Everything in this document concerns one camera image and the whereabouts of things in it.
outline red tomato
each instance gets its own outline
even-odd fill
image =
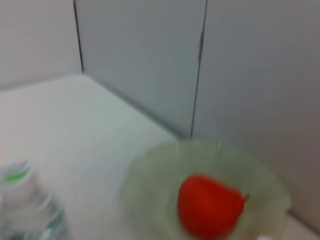
[[[177,210],[185,230],[212,240],[228,234],[245,206],[241,193],[211,177],[193,174],[181,185]]]

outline plastic water bottle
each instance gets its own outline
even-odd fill
[[[63,206],[29,162],[0,170],[1,240],[72,240]]]

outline bottle cap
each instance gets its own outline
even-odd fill
[[[29,161],[0,169],[0,195],[5,206],[28,200],[37,186],[37,171]]]

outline glass bowl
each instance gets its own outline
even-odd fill
[[[141,237],[196,239],[185,232],[177,215],[180,185],[192,173],[212,176],[249,195],[236,226],[223,240],[282,239],[291,198],[280,179],[242,149],[201,139],[164,144],[132,162],[120,200]]]

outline bowl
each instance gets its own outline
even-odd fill
[[[281,180],[243,149],[202,139],[170,142],[135,159],[120,201],[137,234],[146,240],[194,240],[181,226],[177,198],[181,183],[194,173],[211,176],[243,196],[243,213],[219,240],[281,240],[291,198]]]

